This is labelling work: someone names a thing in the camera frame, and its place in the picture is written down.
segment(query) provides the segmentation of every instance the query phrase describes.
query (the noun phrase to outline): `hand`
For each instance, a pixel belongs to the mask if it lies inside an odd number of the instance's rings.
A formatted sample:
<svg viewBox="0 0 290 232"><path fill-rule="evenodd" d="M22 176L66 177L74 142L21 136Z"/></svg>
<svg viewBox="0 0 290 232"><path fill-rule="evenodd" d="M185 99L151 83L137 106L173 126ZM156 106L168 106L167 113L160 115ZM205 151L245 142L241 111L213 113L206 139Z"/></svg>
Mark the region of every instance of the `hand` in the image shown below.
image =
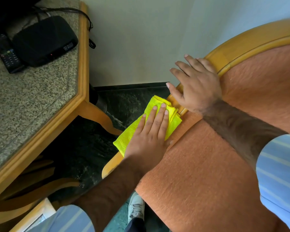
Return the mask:
<svg viewBox="0 0 290 232"><path fill-rule="evenodd" d="M180 105L189 111L204 113L222 97L219 77L209 61L203 58L195 59L188 54L185 54L185 59L190 65L178 61L175 65L181 70L170 69L170 72L182 83L184 94L170 82L167 82L167 87Z"/></svg>
<svg viewBox="0 0 290 232"><path fill-rule="evenodd" d="M157 106L154 106L147 121L146 114L140 120L135 133L125 151L124 159L134 159L134 164L146 174L162 160L170 141L165 141L169 123L169 111L163 103L156 116Z"/></svg>

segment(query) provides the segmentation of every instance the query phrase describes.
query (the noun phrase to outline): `orange fabric upholstery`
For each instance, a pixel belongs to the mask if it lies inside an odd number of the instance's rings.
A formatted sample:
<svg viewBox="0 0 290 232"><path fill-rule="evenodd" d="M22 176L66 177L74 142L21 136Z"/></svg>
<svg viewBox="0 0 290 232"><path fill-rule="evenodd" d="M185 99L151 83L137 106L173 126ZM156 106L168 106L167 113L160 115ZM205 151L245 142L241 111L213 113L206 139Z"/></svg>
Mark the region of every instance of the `orange fabric upholstery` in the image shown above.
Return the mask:
<svg viewBox="0 0 290 232"><path fill-rule="evenodd" d="M229 104L290 132L290 45L245 60L221 85ZM261 204L253 170L203 120L189 122L194 116L182 117L191 128L141 180L139 195L173 232L287 232Z"/></svg>

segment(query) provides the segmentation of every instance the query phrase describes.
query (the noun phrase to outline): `yellow microfiber cloth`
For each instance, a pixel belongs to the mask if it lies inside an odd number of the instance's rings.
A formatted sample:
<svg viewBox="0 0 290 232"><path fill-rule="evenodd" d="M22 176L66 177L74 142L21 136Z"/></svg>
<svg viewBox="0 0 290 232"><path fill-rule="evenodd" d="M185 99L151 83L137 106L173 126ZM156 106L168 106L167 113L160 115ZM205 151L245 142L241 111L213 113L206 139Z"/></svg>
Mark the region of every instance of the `yellow microfiber cloth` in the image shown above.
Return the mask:
<svg viewBox="0 0 290 232"><path fill-rule="evenodd" d="M168 137L171 135L172 132L177 128L177 126L182 122L180 115L177 113L178 109L172 107L171 103L161 97L154 96L149 101L144 113L146 114L146 120L154 106L157 106L157 113L161 107L161 104L166 104L166 109L169 111L169 126L166 131L165 139L168 139ZM116 139L113 144L118 148L120 153L124 156L125 151L127 148L127 145L129 144L136 128L138 127L138 124L141 120L140 116L136 121L134 121L120 136Z"/></svg>

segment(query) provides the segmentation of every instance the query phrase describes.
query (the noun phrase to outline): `hairy forearm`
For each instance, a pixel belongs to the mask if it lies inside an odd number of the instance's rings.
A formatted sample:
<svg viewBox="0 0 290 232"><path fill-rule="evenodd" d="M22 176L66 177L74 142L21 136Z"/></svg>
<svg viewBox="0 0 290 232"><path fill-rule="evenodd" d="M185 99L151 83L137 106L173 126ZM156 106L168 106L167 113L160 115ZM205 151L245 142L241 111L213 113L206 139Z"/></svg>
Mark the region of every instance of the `hairy forearm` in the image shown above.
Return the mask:
<svg viewBox="0 0 290 232"><path fill-rule="evenodd" d="M105 179L73 204L87 213L96 232L103 231L143 176L133 158L124 159Z"/></svg>
<svg viewBox="0 0 290 232"><path fill-rule="evenodd" d="M256 168L260 152L272 139L287 134L262 120L219 100L203 112L203 119L236 152Z"/></svg>

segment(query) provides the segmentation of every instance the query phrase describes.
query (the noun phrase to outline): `dark trousers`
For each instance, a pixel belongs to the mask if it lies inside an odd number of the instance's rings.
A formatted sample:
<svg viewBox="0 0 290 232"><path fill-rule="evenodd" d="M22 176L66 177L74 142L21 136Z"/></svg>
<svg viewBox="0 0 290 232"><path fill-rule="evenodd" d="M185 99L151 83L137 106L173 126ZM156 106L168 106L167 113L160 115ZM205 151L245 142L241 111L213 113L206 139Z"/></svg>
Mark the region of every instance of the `dark trousers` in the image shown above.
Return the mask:
<svg viewBox="0 0 290 232"><path fill-rule="evenodd" d="M146 232L145 223L142 218L133 218L127 227L125 232Z"/></svg>

